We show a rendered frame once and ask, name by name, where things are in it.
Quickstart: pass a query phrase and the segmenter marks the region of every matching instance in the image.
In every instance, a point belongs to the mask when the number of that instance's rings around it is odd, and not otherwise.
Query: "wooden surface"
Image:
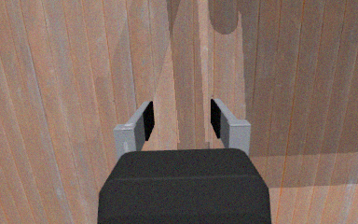
[[[218,148],[252,124],[273,223],[358,223],[358,0],[0,1],[0,223],[96,223],[113,129]]]

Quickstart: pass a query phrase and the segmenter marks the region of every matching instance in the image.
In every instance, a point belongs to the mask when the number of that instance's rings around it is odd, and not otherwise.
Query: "wooden floor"
[[[113,129],[143,150],[252,124],[273,223],[358,223],[358,0],[0,0],[0,223],[96,223]]]

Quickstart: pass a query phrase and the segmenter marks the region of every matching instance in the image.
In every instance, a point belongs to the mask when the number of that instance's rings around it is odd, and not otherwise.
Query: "gray metal bracket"
[[[153,102],[146,101],[125,124],[114,129],[117,159],[127,152],[140,151],[154,128]]]
[[[211,124],[225,147],[237,148],[249,156],[251,124],[237,119],[220,99],[211,99]]]

